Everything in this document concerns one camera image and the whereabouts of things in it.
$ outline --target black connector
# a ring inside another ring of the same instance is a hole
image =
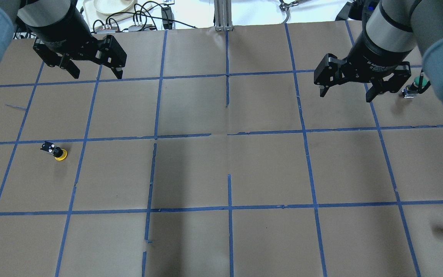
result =
[[[162,18],[163,18],[163,28],[165,30],[172,30],[172,26],[174,24],[173,20],[174,16],[172,15],[172,8],[170,6],[162,7]]]

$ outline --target metal bracket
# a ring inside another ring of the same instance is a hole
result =
[[[233,30],[232,0],[215,0],[215,30]]]

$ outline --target small black object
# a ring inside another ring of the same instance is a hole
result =
[[[60,147],[55,146],[52,142],[44,142],[42,144],[41,150],[53,155],[55,158],[60,158],[63,156],[63,150]]]
[[[172,8],[170,6],[162,7],[163,28],[165,30],[172,30],[174,16],[172,15]]]

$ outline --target white floor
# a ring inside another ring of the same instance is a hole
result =
[[[81,8],[84,0],[78,0],[77,7]],[[174,19],[196,26],[207,28],[213,26],[213,0],[176,0],[172,5]],[[345,5],[346,0],[310,0],[290,8],[288,23],[334,21],[336,15]],[[281,23],[286,14],[281,12],[278,0],[232,0],[232,22],[234,25],[266,25]],[[160,17],[160,7],[153,9],[152,16]],[[158,27],[162,21],[155,20]],[[132,19],[120,22],[121,28],[132,25]],[[176,23],[175,28],[189,28]]]

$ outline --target black and silver object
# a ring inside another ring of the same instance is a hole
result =
[[[397,93],[411,76],[410,64],[403,60],[418,43],[425,73],[443,101],[443,1],[382,0],[370,18],[362,18],[362,26],[348,56],[340,60],[328,53],[316,68],[314,84],[321,97],[347,82],[371,83],[367,102],[388,91]]]
[[[33,49],[46,65],[77,79],[80,70],[73,60],[92,61],[122,78],[127,54],[112,35],[93,37],[71,0],[24,0],[18,17],[37,35]]]

